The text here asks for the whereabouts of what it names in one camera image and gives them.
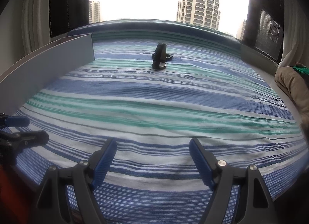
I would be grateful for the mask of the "striped blue green bedspread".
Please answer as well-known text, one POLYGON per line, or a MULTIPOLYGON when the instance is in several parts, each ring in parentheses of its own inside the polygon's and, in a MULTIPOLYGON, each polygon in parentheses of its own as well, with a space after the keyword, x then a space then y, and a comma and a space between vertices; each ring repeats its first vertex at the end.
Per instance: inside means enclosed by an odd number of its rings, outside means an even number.
POLYGON ((211 196, 189 153, 199 139, 235 167, 254 164, 273 198, 308 167, 301 129, 230 36, 181 23, 124 20, 90 34, 94 61, 29 99, 17 115, 45 130, 17 168, 38 185, 47 168, 88 159, 110 137, 117 152, 94 194, 109 223, 198 223, 211 196), (159 43, 166 69, 152 68, 159 43))

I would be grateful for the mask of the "white cardboard box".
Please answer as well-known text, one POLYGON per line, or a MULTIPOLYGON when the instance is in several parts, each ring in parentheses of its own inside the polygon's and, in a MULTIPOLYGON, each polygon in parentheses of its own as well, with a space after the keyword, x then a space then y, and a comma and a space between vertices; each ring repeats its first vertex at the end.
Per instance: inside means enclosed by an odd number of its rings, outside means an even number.
POLYGON ((92 61, 90 34, 64 37, 33 51, 1 74, 1 112, 13 115, 49 83, 92 61))

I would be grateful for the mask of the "green cloth bag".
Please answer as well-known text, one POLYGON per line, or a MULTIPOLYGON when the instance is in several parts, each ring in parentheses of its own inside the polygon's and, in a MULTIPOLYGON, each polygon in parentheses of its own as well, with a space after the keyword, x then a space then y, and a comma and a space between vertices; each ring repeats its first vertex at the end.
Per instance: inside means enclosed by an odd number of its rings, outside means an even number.
POLYGON ((293 69, 297 71, 299 74, 309 75, 309 69, 305 65, 296 62, 293 69))

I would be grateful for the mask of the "white left curtain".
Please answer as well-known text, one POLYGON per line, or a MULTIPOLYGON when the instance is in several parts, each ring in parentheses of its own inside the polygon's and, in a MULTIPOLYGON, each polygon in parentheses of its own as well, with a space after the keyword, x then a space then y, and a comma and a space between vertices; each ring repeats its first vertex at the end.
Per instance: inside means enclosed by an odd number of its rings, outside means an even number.
POLYGON ((21 32, 27 55, 51 42, 50 0, 24 0, 21 32))

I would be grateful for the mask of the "black watch on stand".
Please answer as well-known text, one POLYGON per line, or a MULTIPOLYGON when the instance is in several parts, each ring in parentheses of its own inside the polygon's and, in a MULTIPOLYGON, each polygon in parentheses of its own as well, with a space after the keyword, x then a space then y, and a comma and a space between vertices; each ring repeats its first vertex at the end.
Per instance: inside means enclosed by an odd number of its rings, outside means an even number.
POLYGON ((167 45, 164 43, 159 43, 153 54, 152 68, 155 70, 166 69, 166 48, 167 45))

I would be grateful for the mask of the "white right curtain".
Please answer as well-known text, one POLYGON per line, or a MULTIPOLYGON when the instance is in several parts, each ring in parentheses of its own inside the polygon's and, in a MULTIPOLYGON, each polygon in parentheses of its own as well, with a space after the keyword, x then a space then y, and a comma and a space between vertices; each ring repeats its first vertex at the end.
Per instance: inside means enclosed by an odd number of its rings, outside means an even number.
POLYGON ((278 67, 308 66, 308 18, 297 0, 284 0, 283 52, 278 67))

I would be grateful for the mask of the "white curtain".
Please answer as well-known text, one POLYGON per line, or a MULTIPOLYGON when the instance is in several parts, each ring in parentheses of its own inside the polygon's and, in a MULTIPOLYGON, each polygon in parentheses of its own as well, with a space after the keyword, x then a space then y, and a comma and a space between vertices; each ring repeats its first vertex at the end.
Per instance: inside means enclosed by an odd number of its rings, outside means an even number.
POLYGON ((50 0, 24 0, 21 32, 27 55, 51 42, 50 0))
POLYGON ((278 67, 308 66, 308 18, 297 0, 284 0, 283 52, 278 67))

